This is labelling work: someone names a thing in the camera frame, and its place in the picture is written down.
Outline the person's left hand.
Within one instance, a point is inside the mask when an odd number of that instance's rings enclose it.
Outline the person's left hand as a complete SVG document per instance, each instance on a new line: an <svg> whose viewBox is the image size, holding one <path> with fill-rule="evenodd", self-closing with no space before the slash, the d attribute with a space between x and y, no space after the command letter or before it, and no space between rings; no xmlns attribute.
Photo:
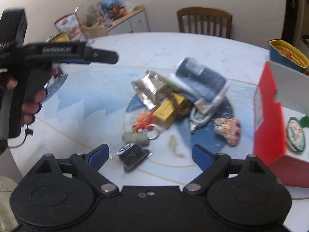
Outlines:
<svg viewBox="0 0 309 232"><path fill-rule="evenodd" d="M53 77L55 74L58 73L58 67L53 66L49 73ZM11 75L9 75L5 87L8 90L13 90L15 89L17 84L18 81ZM48 82L46 82L43 87L40 88L40 90L37 90L34 93L31 100L28 100L22 104L21 112L23 117L23 123L30 125L35 121L35 115L41 110L41 103L47 98L48 93L45 88L46 84L48 84Z"/></svg>

